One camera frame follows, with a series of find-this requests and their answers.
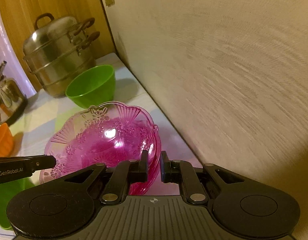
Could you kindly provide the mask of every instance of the white textured wall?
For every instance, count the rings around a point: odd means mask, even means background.
[[[200,160],[293,195],[308,239],[308,0],[115,0],[106,13]]]

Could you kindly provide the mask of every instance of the pot lid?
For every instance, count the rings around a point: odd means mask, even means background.
[[[44,17],[49,17],[51,21],[47,25],[38,28],[37,22]],[[34,23],[35,32],[24,41],[24,55],[29,55],[46,43],[63,36],[76,24],[77,20],[72,16],[65,16],[59,19],[54,19],[50,13],[38,16]]]

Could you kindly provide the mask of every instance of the silver screw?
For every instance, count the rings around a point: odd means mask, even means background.
[[[115,201],[117,200],[118,196],[113,193],[107,193],[102,197],[105,201]]]
[[[205,196],[203,194],[200,194],[200,193],[195,193],[195,194],[192,194],[190,196],[190,199],[193,200],[193,201],[203,201],[205,200]]]

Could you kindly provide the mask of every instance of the ribbed gray surface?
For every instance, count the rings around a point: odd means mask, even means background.
[[[127,196],[120,205],[103,207],[91,224],[64,239],[243,240],[221,229],[205,208],[188,205],[181,196]]]

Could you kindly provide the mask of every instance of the bowl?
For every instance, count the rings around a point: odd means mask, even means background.
[[[13,136],[7,123],[0,126],[0,157],[8,157],[14,147]]]
[[[42,170],[40,182],[86,168],[94,163],[115,167],[123,160],[139,160],[142,150],[149,152],[148,181],[134,183],[130,195],[142,195],[159,171],[161,141],[158,126],[150,114],[138,106],[107,102],[91,106],[70,117],[48,141],[44,154],[56,158],[53,169]]]
[[[113,100],[114,91],[114,69],[111,65],[101,65],[86,70],[74,78],[65,94],[79,107],[89,108]]]
[[[4,230],[12,230],[6,216],[6,208],[9,201],[23,190],[34,187],[29,178],[13,180],[0,184],[0,227]]]

